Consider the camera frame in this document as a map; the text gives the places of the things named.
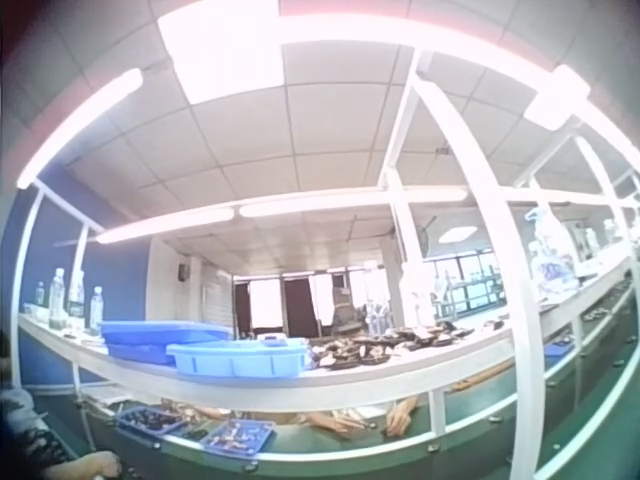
ceiling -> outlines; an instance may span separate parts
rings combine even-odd
[[[43,118],[68,112],[77,105],[74,98],[99,88],[104,79],[130,68],[148,68],[139,91],[89,126],[56,158],[129,218],[234,199],[376,183],[411,61],[408,48],[347,42],[287,45],[285,86],[190,106],[157,26],[159,16],[187,3],[58,2],[4,69],[3,131],[10,139],[26,128],[37,131],[46,123]],[[347,8],[428,19],[472,32],[547,68],[565,62],[593,85],[594,101],[601,108],[618,112],[611,114],[614,121],[628,125],[633,118],[606,93],[611,88],[633,90],[632,80],[614,76],[612,83],[611,68],[624,65],[628,72],[629,63],[640,65],[636,52],[640,48],[625,47],[638,37],[633,29],[638,9],[630,2],[280,3],[281,14]],[[627,76],[635,78],[637,85],[640,68]],[[558,135],[522,118],[533,94],[500,74],[436,54],[426,77],[462,113],[502,184],[513,182]],[[597,135],[583,133],[603,157],[612,178],[627,169]],[[398,162],[403,182],[466,184],[455,157],[436,153],[444,145],[444,137],[420,105]],[[575,147],[567,145],[542,169],[538,180],[545,188],[597,192],[584,166]],[[437,217],[429,230],[434,239],[453,226],[483,225],[475,209],[414,213],[422,224]],[[379,258],[379,236],[391,228],[387,209],[360,209],[236,219],[163,239],[181,253],[199,255],[230,272],[247,275]],[[481,228],[468,242],[449,248],[488,245]]]

water bottle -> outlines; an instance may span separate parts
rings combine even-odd
[[[102,287],[96,287],[91,297],[91,312],[89,316],[89,330],[93,335],[100,333],[100,323],[102,322],[102,313],[104,311],[104,302],[102,300]]]
[[[71,279],[69,289],[69,317],[72,317],[73,327],[76,330],[84,329],[84,272],[80,270]]]
[[[44,282],[38,282],[38,288],[36,288],[36,305],[44,307]]]
[[[49,328],[53,330],[65,327],[64,292],[64,268],[56,268],[49,288]]]

person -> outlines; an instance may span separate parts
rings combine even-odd
[[[2,332],[3,344],[8,344]],[[8,348],[2,348],[8,357]],[[0,377],[5,383],[11,376],[10,358],[0,358]],[[0,392],[2,410],[3,457],[21,452],[24,463],[33,478],[43,480],[94,480],[96,477],[117,478],[120,460],[112,452],[95,452],[74,459],[54,433],[35,412],[33,397],[21,388],[6,388]],[[29,478],[26,475],[15,478]]]

white wall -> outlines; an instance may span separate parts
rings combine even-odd
[[[188,316],[188,282],[178,280],[180,263],[187,263],[158,238],[151,240],[147,270],[147,320],[184,320]]]
[[[180,264],[189,278],[178,280]],[[173,250],[158,238],[151,241],[147,272],[147,320],[192,320],[233,326],[231,275]]]

blue plastic tray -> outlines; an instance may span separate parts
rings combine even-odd
[[[100,329],[105,342],[116,345],[199,343],[233,337],[230,328],[195,322],[102,322]]]
[[[162,430],[150,430],[148,428],[145,428],[141,425],[137,425],[134,423],[131,423],[130,420],[127,420],[127,416],[132,414],[132,413],[136,413],[136,412],[141,412],[141,411],[147,411],[147,412],[153,412],[153,413],[158,413],[160,415],[166,415],[168,417],[173,417],[176,419],[176,422],[163,428]],[[183,425],[186,425],[187,421],[181,419],[180,417],[176,416],[176,415],[171,415],[168,414],[166,412],[163,412],[162,410],[158,410],[157,408],[150,408],[150,407],[145,407],[145,406],[140,406],[140,407],[133,407],[133,408],[129,408],[128,410],[125,410],[123,412],[120,412],[118,414],[116,414],[115,416],[115,420],[116,422],[118,422],[119,425],[125,426],[127,428],[131,428],[133,430],[137,430],[138,432],[142,432],[142,433],[146,433],[147,435],[152,435],[154,437],[161,437],[162,435],[166,435],[169,432],[172,432],[173,430],[182,427]]]
[[[130,362],[175,366],[176,360],[167,355],[164,345],[117,345],[107,344],[109,356]]]
[[[236,378],[294,378],[307,369],[304,339],[236,340],[198,345],[169,345],[178,372]]]
[[[275,423],[229,420],[200,440],[203,448],[225,457],[251,458],[264,448]]]

